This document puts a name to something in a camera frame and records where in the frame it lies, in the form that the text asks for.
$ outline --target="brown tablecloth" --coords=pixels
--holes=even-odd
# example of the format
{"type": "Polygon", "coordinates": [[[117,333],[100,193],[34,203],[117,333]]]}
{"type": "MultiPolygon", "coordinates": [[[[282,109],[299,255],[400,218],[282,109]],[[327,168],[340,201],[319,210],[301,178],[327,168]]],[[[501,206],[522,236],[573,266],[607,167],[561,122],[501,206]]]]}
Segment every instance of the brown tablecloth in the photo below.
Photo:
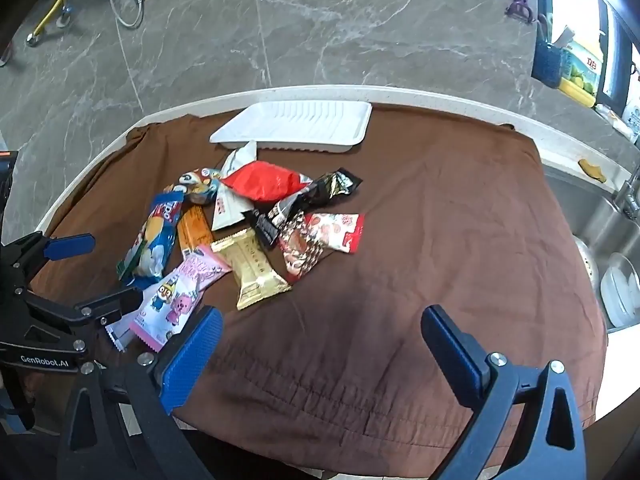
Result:
{"type": "MultiPolygon", "coordinates": [[[[91,232],[95,251],[47,264],[34,288],[69,304],[116,288],[115,264],[152,197],[184,171],[222,165],[229,151],[208,139],[235,113],[132,131],[52,224],[57,236],[91,232]]],[[[233,276],[215,283],[205,302],[223,311],[225,331],[177,416],[295,465],[428,476],[470,415],[420,336],[422,310],[440,303],[489,351],[539,367],[562,360],[582,420],[593,421],[606,330],[532,140],[460,116],[376,106],[364,142],[347,153],[258,150],[258,158],[311,177],[340,166],[361,177],[356,195],[327,209],[366,215],[360,247],[330,254],[292,291],[242,312],[233,276]]],[[[280,252],[269,258],[284,273],[280,252]]],[[[143,349],[137,342],[118,354],[98,338],[107,364],[143,349]]]]}

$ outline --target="white power cord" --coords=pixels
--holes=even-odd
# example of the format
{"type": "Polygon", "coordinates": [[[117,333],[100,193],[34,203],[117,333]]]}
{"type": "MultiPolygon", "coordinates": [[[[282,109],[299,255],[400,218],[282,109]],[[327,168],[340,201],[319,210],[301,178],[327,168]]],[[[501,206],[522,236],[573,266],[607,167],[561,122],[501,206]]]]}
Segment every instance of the white power cord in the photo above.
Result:
{"type": "Polygon", "coordinates": [[[142,0],[135,1],[138,4],[138,15],[136,16],[136,20],[133,23],[127,23],[120,17],[118,11],[116,10],[115,4],[113,3],[113,0],[109,0],[109,3],[111,4],[111,10],[113,10],[116,20],[118,20],[120,25],[125,28],[138,28],[140,26],[140,23],[142,23],[143,3],[142,0]]]}

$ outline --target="pink cartoon beaver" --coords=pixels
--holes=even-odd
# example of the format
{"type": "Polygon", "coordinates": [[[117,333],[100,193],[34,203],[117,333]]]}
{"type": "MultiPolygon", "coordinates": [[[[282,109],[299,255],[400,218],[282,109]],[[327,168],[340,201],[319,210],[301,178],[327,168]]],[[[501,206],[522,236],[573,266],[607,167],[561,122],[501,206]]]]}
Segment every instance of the pink cartoon beaver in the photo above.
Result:
{"type": "Polygon", "coordinates": [[[166,315],[166,320],[173,326],[177,326],[182,314],[188,314],[193,306],[193,298],[187,294],[178,294],[171,302],[171,310],[166,315]]]}

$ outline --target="stainless steel sink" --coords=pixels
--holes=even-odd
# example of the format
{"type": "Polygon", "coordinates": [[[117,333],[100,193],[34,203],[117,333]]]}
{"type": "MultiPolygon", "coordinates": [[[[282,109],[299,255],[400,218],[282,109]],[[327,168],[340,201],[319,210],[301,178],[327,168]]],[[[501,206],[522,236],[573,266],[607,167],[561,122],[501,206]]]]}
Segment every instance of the stainless steel sink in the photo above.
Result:
{"type": "MultiPolygon", "coordinates": [[[[591,251],[600,278],[607,270],[607,261],[612,253],[624,254],[631,264],[640,271],[640,226],[624,214],[618,212],[611,202],[609,193],[580,178],[545,166],[545,176],[553,191],[572,233],[580,238],[591,251]]],[[[616,332],[607,316],[596,288],[608,332],[616,332]]]]}

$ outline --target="tray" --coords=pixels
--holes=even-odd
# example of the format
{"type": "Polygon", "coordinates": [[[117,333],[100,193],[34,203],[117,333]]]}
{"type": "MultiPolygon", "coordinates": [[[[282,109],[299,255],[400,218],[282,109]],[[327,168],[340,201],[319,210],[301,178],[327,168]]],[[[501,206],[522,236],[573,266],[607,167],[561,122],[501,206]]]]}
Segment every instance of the tray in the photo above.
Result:
{"type": "Polygon", "coordinates": [[[239,148],[346,152],[362,142],[371,104],[361,101],[269,101],[256,103],[211,134],[209,142],[239,148]]]}

